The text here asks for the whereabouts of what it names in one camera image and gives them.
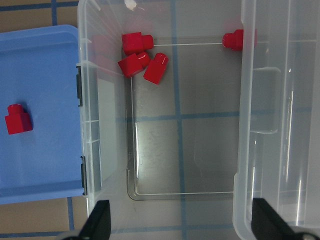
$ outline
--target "transparent plastic container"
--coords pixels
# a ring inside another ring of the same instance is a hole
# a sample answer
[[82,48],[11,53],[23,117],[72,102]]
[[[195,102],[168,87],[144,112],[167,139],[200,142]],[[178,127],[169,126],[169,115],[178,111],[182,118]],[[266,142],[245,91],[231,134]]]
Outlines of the transparent plastic container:
[[[110,200],[113,238],[237,237],[242,53],[222,37],[240,28],[238,0],[79,2],[88,206]],[[118,66],[121,34],[134,32],[169,58],[159,85]]]
[[[79,2],[88,206],[110,200],[111,239],[237,239],[236,230],[251,240],[253,197],[319,233],[319,9]],[[243,52],[223,48],[222,36],[242,28]],[[169,57],[159,86],[120,72],[121,34],[132,32],[153,35],[152,58]]]
[[319,235],[320,1],[243,0],[242,21],[234,227],[255,239],[252,199],[265,198],[295,230]]

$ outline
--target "red block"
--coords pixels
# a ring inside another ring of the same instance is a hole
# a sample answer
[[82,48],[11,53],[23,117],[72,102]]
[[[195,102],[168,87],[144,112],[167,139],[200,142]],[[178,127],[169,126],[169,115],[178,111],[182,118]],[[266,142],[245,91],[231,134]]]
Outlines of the red block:
[[165,54],[157,53],[146,69],[143,75],[144,79],[158,85],[166,71],[168,62],[169,58]]
[[122,34],[122,47],[125,55],[138,54],[154,47],[151,35],[142,35],[141,32]]
[[118,62],[119,67],[121,68],[123,75],[127,78],[131,78],[134,75],[140,73],[148,66],[150,62],[150,57],[146,52],[141,52],[138,55],[131,54],[125,59],[122,59]]
[[31,131],[33,129],[29,114],[24,112],[24,108],[20,104],[8,106],[8,112],[9,115],[4,118],[10,135]]
[[237,29],[234,33],[226,33],[223,36],[222,44],[225,48],[230,48],[233,51],[242,51],[244,46],[244,30]]

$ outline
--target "blue plastic lid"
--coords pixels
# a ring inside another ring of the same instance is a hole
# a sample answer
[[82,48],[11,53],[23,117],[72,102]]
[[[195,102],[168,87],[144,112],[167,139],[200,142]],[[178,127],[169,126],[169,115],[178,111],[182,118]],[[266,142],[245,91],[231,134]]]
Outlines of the blue plastic lid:
[[[0,33],[0,204],[82,194],[77,62],[73,26]],[[12,104],[32,131],[8,135]]]

